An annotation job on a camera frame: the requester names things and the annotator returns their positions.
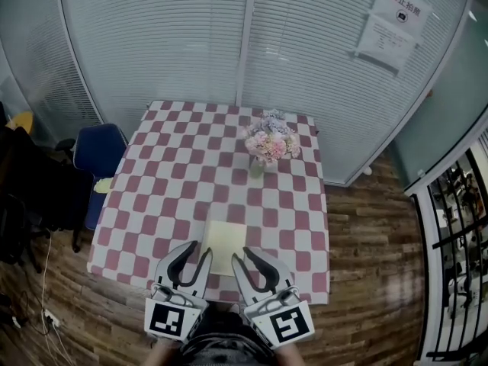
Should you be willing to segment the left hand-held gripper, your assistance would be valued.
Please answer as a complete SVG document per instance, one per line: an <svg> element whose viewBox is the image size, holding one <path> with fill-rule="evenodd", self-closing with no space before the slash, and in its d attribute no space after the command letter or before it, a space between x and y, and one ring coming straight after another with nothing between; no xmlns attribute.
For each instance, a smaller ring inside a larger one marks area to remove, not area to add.
<svg viewBox="0 0 488 366"><path fill-rule="evenodd" d="M156 268L151 297L146 298L144 330L158 338L187 342L200 325L208 302L204 298L213 261L211 248L202 254L193 278L180 279L197 241L182 244L162 258ZM186 294L170 287L189 287Z"/></svg>

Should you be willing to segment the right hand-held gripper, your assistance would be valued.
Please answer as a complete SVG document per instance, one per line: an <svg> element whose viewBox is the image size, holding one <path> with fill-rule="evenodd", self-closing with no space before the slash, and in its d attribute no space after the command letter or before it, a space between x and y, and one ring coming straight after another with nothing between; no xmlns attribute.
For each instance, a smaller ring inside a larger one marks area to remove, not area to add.
<svg viewBox="0 0 488 366"><path fill-rule="evenodd" d="M245 246L243 251L265 279L265 285L259 287L244 261L232 255L233 273L247 306L243 313L258 337L275 350L313 336L309 304L300 299L298 288L292 286L294 280L288 266L258 247ZM265 299L269 291L281 292Z"/></svg>

